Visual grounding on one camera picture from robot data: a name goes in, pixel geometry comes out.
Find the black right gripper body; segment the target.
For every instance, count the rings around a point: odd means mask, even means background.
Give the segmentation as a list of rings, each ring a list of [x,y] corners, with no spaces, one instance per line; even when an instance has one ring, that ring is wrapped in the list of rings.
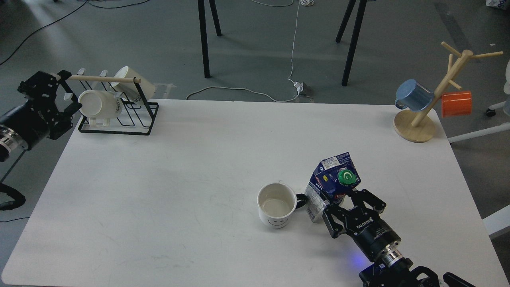
[[[374,210],[341,207],[341,213],[334,220],[344,227],[345,233],[372,263],[382,259],[387,246],[401,241],[401,237]]]

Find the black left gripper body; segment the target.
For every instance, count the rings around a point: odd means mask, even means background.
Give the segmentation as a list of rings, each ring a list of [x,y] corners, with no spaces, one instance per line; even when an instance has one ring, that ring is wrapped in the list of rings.
[[[67,83],[57,83],[56,74],[38,71],[20,82],[18,92],[24,94],[27,101],[1,116],[1,136],[13,139],[23,149],[33,149],[43,138],[56,140],[69,131],[72,121],[62,122],[63,111],[55,104],[60,86],[74,99]]]

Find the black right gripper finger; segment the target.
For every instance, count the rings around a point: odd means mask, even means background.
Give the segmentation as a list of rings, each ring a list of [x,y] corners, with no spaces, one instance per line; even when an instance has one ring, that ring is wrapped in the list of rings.
[[[384,212],[386,207],[386,203],[383,200],[366,189],[362,189],[361,191],[355,189],[347,193],[347,196],[351,198],[354,206],[366,207],[365,203],[367,203],[378,214]]]
[[[330,233],[330,236],[333,239],[338,238],[341,234],[345,233],[344,227],[334,220],[335,216],[337,218],[342,216],[341,207],[338,205],[327,205],[323,212],[323,220]]]

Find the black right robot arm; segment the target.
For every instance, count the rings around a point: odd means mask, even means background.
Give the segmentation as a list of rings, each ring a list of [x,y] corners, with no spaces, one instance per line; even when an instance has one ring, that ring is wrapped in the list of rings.
[[[324,222],[330,236],[347,234],[371,262],[359,278],[365,287],[439,287],[439,276],[430,268],[417,266],[397,249],[401,237],[380,217],[386,203],[370,191],[353,190],[347,194],[353,203],[345,209],[333,203],[332,196],[321,192],[328,201]]]

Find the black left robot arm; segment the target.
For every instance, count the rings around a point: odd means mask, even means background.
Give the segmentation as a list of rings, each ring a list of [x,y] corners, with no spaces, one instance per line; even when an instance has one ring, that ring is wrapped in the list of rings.
[[[16,149],[29,151],[43,138],[57,140],[73,128],[73,116],[82,108],[78,97],[66,80],[72,74],[62,70],[58,73],[37,71],[28,80],[21,81],[18,92],[25,103],[1,116],[0,160],[5,162]],[[59,111],[56,97],[59,87],[71,95],[71,103]]]

